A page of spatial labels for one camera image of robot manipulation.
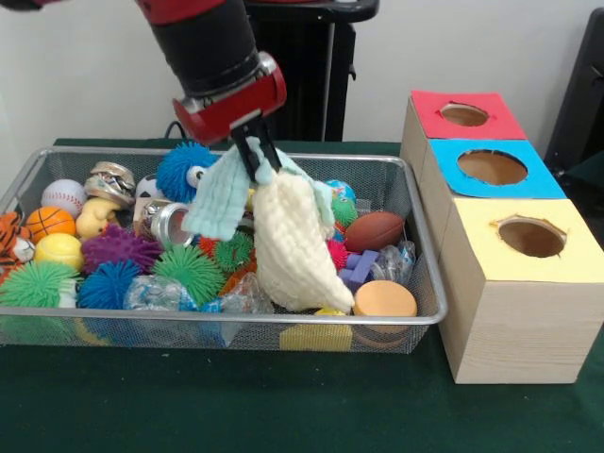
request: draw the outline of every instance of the red paper square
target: red paper square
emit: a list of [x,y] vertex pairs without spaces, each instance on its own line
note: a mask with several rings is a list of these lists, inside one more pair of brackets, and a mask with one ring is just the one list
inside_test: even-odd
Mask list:
[[[429,139],[526,140],[527,135],[496,92],[411,92],[415,111]],[[447,120],[443,109],[460,104],[487,113],[480,126],[461,126]]]

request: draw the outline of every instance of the toy eye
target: toy eye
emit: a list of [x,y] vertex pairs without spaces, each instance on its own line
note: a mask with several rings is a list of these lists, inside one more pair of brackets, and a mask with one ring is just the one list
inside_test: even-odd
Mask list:
[[187,172],[187,184],[189,184],[191,187],[197,188],[199,180],[205,173],[206,169],[204,167],[200,167],[199,165],[191,167]]

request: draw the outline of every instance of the black stand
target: black stand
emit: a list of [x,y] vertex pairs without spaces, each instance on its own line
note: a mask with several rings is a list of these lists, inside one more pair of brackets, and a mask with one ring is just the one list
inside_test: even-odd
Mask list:
[[245,2],[257,47],[285,77],[288,100],[268,119],[276,140],[340,142],[356,33],[351,23],[378,13],[378,0],[352,3]]

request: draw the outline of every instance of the metal tin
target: metal tin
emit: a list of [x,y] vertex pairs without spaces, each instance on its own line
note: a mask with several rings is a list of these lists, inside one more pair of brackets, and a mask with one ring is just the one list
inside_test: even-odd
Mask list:
[[132,172],[113,162],[100,161],[91,170],[84,189],[89,196],[106,198],[128,208],[134,204],[136,184]]
[[187,212],[189,212],[187,205],[171,203],[153,215],[151,232],[165,250],[169,250],[175,245],[187,246],[193,241],[193,234],[183,231],[181,228],[182,220]]

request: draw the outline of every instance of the football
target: football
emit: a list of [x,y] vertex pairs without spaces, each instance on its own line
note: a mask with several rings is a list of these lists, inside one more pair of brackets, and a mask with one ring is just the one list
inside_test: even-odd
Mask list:
[[157,186],[157,178],[155,175],[145,176],[136,186],[137,198],[163,198],[163,193]]
[[405,220],[391,212],[370,212],[359,217],[345,233],[346,249],[362,253],[380,250],[386,245],[397,245],[403,234]]

